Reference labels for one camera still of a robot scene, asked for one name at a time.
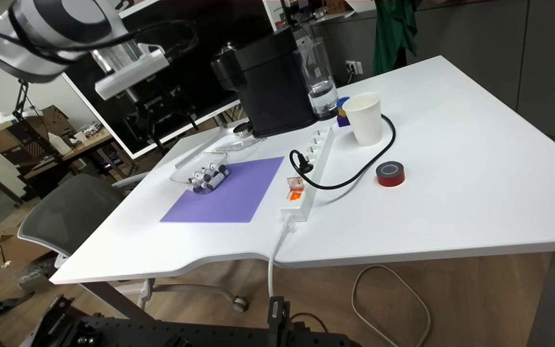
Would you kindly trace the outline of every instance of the chair wheel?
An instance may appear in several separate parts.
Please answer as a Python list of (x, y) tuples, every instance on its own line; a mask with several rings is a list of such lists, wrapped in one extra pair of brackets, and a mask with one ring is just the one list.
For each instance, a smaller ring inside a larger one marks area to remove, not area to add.
[(248, 308), (248, 302), (246, 302), (244, 297), (234, 297), (234, 299), (233, 299), (233, 310), (244, 312), (246, 308)]

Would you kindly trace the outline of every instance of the small robot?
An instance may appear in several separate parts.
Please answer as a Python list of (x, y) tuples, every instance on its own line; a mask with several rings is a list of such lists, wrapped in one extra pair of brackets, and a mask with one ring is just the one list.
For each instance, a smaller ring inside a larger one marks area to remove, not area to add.
[(186, 181), (192, 193), (215, 191), (231, 171), (223, 164), (209, 164), (194, 171)]

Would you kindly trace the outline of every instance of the roll of tape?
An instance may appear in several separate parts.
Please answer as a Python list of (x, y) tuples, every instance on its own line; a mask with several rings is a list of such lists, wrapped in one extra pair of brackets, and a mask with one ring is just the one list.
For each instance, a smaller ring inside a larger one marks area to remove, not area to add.
[(406, 179), (404, 166), (400, 162), (383, 162), (375, 167), (375, 179), (383, 187), (400, 185)]

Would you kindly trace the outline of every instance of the white table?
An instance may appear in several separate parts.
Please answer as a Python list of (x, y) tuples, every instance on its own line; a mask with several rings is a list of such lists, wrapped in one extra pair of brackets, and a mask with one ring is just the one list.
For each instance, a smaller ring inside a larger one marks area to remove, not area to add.
[[(340, 88), (375, 90), (396, 125), (383, 160), (398, 160), (406, 181), (383, 189), (369, 169), (358, 185), (317, 193), (308, 221), (288, 233), (275, 262), (337, 266), (555, 250), (555, 142), (443, 58)], [(312, 127), (269, 137), (231, 160), (285, 156)], [(167, 277), (204, 262), (267, 258), (281, 231), (281, 166), (250, 223), (161, 223), (182, 193), (169, 181), (173, 158), (206, 140), (180, 140), (121, 202), (94, 235), (57, 270), (53, 283)], [(339, 131), (323, 183), (356, 171), (389, 140), (360, 148)], [(555, 256), (549, 270), (555, 281)], [(531, 345), (555, 341), (555, 285), (545, 285)], [(128, 316), (142, 318), (132, 306)]]

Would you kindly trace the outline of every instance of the computer monitor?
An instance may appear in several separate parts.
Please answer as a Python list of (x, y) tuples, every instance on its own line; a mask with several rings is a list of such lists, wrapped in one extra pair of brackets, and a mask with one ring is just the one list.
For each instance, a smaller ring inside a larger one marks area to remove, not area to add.
[[(127, 94), (101, 100), (94, 83), (103, 71), (90, 56), (65, 71), (65, 79), (92, 113), (103, 123), (130, 158), (138, 158), (159, 142), (192, 129), (238, 104), (236, 94), (223, 90), (209, 61), (225, 46), (244, 46), (271, 33), (261, 0), (144, 0), (121, 11), (128, 31), (165, 21), (186, 19), (194, 25), (198, 46), (173, 59), (155, 77), (134, 85), (134, 94), (148, 106), (138, 113)], [(163, 27), (138, 36), (138, 42), (159, 44), (165, 52), (180, 44), (182, 31)]]

